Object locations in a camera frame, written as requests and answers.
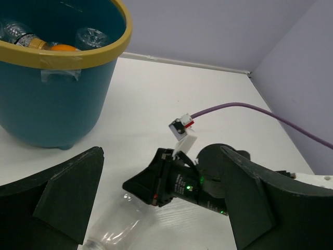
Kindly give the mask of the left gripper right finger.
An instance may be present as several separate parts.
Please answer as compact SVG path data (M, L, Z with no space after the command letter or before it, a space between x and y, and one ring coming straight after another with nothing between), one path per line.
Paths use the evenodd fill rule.
M332 190L269 170L222 146L237 249L332 249Z

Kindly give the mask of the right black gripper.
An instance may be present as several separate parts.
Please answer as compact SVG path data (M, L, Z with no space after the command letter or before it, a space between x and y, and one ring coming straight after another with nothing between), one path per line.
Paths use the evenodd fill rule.
M227 157L222 148L250 160L248 151L215 143L205 146L194 162L185 156L172 158L172 149L158 148L147 168L125 181L122 188L147 205L162 207L174 198L228 216L225 184L221 180Z

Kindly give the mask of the orange juice bottle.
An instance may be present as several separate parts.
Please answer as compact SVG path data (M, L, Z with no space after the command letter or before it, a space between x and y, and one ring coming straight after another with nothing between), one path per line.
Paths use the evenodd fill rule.
M59 44L59 43L47 43L38 38L32 39L28 45L28 48L43 49L48 51L67 51L67 52L79 51L79 49L71 45Z

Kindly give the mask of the clear plastic bottle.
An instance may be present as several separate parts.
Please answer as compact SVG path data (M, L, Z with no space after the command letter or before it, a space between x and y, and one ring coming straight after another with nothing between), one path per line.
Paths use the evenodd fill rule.
M83 249L131 249L156 218L153 206L123 191L88 233Z
M75 47L81 51L101 48L110 43L108 35L94 28L83 27L75 34Z

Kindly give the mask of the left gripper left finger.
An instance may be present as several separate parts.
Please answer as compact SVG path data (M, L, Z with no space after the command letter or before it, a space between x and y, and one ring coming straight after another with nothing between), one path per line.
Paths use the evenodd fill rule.
M81 154L1 186L1 249L77 249L85 239L104 151Z

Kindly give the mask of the black label plastic bottle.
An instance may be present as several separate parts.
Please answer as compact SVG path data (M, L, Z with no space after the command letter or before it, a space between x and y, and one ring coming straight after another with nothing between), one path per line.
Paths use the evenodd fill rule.
M11 44L28 47L38 36L24 23L12 19L4 19L5 41Z

